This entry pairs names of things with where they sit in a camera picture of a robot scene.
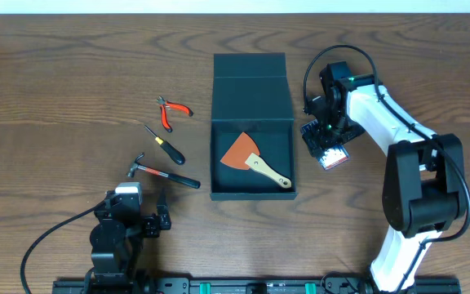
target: screwdriver handle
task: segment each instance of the screwdriver handle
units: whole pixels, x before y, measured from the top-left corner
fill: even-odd
[[[173,180],[174,182],[180,183],[182,185],[187,185],[188,187],[192,187],[192,188],[195,188],[195,189],[199,189],[199,187],[201,186],[200,181],[192,180],[192,179],[189,179],[185,176],[179,176],[179,175],[176,175],[176,174],[168,174],[167,178],[169,180]]]
[[[184,161],[186,160],[184,159],[184,155],[175,149],[170,143],[163,141],[161,143],[161,148],[166,151],[168,155],[170,155],[171,160],[173,160],[175,163],[179,165],[184,164]]]

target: hammer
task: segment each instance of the hammer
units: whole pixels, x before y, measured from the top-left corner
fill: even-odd
[[[155,175],[155,176],[165,177],[168,180],[173,180],[174,182],[180,183],[182,185],[187,185],[188,187],[192,187],[192,188],[195,188],[195,189],[199,189],[199,187],[201,186],[201,182],[198,181],[198,180],[192,180],[192,179],[189,179],[185,176],[179,176],[179,175],[172,174],[172,173],[158,171],[158,170],[155,170],[153,168],[146,167],[146,166],[140,164],[139,159],[141,159],[143,156],[144,156],[144,153],[140,154],[139,156],[137,156],[135,158],[134,162],[131,163],[130,171],[127,174],[130,178],[134,177],[136,170],[141,170],[141,171],[145,171],[147,173],[151,173],[152,175]]]

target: hammer head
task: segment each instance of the hammer head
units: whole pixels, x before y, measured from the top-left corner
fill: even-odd
[[[144,152],[135,158],[134,162],[130,165],[130,171],[128,172],[127,176],[134,177],[135,171],[139,168],[139,163],[137,161],[139,161],[139,159],[141,159],[143,156]]]

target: orange scraper blade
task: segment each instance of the orange scraper blade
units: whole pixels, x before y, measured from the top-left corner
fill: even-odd
[[[259,147],[243,132],[220,161],[229,167],[248,170],[250,167],[246,164],[246,160],[252,153],[260,155]]]

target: dark green box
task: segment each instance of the dark green box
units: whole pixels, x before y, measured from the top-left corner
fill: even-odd
[[[215,54],[211,106],[211,200],[295,199],[293,108],[284,53]],[[282,189],[256,171],[220,162],[245,132],[259,146],[260,157],[291,179]]]

